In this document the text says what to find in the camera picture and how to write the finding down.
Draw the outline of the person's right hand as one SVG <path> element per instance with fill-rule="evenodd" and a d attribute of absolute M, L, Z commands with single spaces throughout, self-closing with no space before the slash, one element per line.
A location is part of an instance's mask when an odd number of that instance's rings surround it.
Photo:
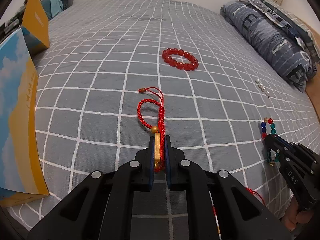
<path fill-rule="evenodd" d="M 293 231 L 298 223 L 307 224 L 313 216 L 312 210 L 298 211 L 298 209 L 298 202 L 295 197 L 292 197 L 290 204 L 281 219 L 281 222 L 290 231 Z"/>

